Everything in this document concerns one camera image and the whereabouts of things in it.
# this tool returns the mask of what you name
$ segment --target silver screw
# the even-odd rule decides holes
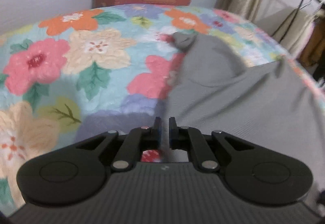
[[[215,161],[204,161],[202,162],[202,167],[206,168],[206,169],[215,169],[218,167],[218,163]]]
[[[116,168],[116,169],[125,169],[129,166],[129,163],[127,161],[116,161],[116,162],[113,162],[113,167]]]

